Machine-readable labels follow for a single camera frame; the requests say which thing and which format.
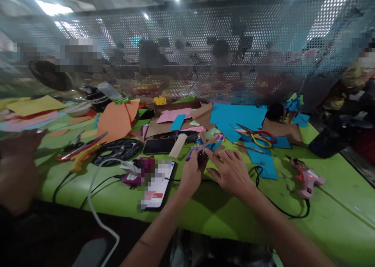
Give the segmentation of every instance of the perforated metal sheet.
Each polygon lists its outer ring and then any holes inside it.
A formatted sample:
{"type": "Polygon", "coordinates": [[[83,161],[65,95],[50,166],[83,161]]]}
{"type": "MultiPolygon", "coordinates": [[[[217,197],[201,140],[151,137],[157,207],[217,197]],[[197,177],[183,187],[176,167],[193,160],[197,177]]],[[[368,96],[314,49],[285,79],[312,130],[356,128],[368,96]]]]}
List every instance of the perforated metal sheet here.
{"type": "Polygon", "coordinates": [[[100,39],[105,73],[79,73],[85,82],[109,81],[132,96],[235,104],[270,104],[302,91],[309,110],[350,64],[343,48],[374,28],[375,3],[231,0],[11,21],[65,62],[58,50],[69,48],[60,47],[61,38],[100,39]]]}

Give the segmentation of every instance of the pencil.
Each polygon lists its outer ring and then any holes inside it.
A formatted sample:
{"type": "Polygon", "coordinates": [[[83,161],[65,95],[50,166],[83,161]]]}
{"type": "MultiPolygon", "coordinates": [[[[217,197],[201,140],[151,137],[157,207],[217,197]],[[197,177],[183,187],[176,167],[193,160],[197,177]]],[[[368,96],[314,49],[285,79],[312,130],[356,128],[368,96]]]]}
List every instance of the pencil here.
{"type": "Polygon", "coordinates": [[[252,148],[252,147],[248,147],[248,146],[245,146],[245,145],[242,145],[240,143],[237,143],[237,142],[234,142],[233,144],[237,145],[237,146],[240,146],[240,147],[244,147],[246,149],[250,149],[250,150],[253,150],[253,151],[256,151],[256,152],[259,152],[261,154],[265,154],[265,152],[261,151],[261,150],[258,150],[258,149],[255,149],[255,148],[252,148]]]}

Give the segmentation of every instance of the orange paper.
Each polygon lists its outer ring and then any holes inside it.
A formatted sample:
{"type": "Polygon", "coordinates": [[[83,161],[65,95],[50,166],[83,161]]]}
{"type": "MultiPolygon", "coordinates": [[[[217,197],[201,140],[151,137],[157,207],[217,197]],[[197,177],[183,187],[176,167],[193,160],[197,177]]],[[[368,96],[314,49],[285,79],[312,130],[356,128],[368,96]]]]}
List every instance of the orange paper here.
{"type": "Polygon", "coordinates": [[[107,105],[99,118],[96,137],[99,137],[107,131],[108,134],[100,139],[98,143],[110,143],[122,139],[130,132],[132,127],[130,125],[129,113],[125,105],[126,104],[122,103],[116,106],[115,102],[111,102],[107,105]]]}
{"type": "Polygon", "coordinates": [[[70,129],[58,129],[46,135],[46,137],[58,137],[67,133],[70,129]]]}
{"type": "Polygon", "coordinates": [[[81,122],[87,121],[89,119],[92,119],[92,117],[91,116],[81,116],[81,117],[73,119],[71,122],[68,122],[67,125],[73,125],[73,124],[81,123],[81,122]]]}

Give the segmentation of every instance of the hand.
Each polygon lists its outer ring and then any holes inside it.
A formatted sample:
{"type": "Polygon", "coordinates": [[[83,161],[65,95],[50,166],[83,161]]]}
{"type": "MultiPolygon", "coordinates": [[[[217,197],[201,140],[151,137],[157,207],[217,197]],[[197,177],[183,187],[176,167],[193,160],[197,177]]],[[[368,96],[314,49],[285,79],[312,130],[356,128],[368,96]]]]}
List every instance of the hand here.
{"type": "Polygon", "coordinates": [[[193,196],[202,181],[202,175],[206,168],[208,157],[204,159],[198,166],[198,157],[202,154],[202,150],[193,151],[190,160],[184,165],[182,170],[179,191],[189,199],[193,196]]]}
{"type": "Polygon", "coordinates": [[[33,129],[6,136],[0,140],[1,157],[32,156],[47,132],[48,130],[44,129],[43,132],[37,133],[37,129],[33,129]]]}
{"type": "Polygon", "coordinates": [[[215,155],[208,149],[204,151],[219,170],[218,172],[216,169],[207,168],[207,171],[226,192],[244,201],[249,193],[256,189],[239,152],[225,150],[215,155]]]}

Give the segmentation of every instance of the black phone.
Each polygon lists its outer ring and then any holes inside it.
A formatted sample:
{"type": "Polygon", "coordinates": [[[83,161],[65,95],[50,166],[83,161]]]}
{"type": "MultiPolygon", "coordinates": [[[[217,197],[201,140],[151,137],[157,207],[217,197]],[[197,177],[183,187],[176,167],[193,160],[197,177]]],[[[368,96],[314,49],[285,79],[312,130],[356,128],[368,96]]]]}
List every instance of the black phone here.
{"type": "Polygon", "coordinates": [[[144,154],[169,153],[175,145],[176,138],[163,138],[148,140],[143,149],[144,154]]]}

